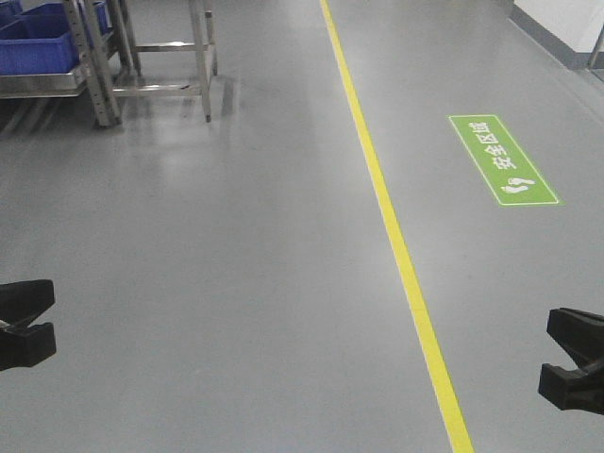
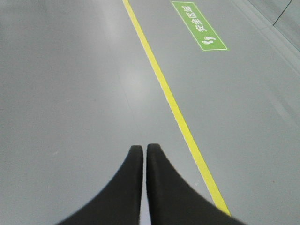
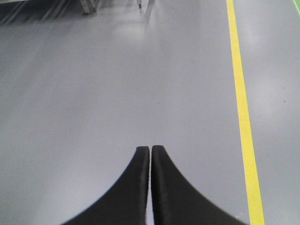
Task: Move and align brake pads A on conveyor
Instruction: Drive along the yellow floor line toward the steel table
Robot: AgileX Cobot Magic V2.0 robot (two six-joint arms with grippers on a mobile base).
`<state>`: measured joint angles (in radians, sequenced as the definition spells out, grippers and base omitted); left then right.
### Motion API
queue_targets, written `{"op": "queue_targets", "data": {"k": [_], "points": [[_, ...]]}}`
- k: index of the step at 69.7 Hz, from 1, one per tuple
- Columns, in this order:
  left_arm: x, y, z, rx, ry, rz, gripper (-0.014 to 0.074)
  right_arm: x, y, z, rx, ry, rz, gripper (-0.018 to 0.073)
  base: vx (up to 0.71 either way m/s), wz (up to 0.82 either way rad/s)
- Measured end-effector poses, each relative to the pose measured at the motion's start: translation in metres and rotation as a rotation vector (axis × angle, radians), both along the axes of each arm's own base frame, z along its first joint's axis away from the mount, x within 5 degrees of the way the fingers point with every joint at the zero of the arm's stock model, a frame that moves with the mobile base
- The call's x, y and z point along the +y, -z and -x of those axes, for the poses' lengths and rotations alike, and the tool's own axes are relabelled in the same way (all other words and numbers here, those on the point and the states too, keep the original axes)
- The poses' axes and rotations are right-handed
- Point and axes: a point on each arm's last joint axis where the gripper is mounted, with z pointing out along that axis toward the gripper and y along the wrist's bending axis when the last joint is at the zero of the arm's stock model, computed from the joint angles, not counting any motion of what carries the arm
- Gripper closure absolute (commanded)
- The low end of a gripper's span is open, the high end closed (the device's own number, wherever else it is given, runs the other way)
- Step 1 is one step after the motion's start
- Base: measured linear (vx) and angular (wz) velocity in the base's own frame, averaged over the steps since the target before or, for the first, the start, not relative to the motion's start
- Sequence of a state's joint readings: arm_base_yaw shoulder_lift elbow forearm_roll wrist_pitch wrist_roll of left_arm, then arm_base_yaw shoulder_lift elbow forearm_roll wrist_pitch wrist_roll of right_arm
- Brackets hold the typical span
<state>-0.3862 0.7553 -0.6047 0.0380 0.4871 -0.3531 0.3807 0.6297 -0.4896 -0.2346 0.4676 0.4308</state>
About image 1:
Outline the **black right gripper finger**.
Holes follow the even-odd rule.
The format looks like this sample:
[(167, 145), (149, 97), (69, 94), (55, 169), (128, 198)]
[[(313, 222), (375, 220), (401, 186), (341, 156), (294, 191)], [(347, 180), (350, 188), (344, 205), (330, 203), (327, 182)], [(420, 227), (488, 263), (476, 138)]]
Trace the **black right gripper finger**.
[(559, 308), (549, 312), (546, 332), (575, 364), (603, 358), (603, 316)]
[(544, 363), (538, 393), (561, 411), (603, 414), (603, 360), (575, 370)]

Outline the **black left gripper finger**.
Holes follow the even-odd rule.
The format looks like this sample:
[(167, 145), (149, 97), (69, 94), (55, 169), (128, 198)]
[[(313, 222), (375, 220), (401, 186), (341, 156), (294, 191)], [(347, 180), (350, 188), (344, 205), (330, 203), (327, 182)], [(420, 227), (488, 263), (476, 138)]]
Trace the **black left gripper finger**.
[(29, 326), (55, 303), (50, 279), (1, 285), (1, 320), (13, 326)]
[(31, 368), (57, 352), (54, 325), (1, 329), (1, 370)]

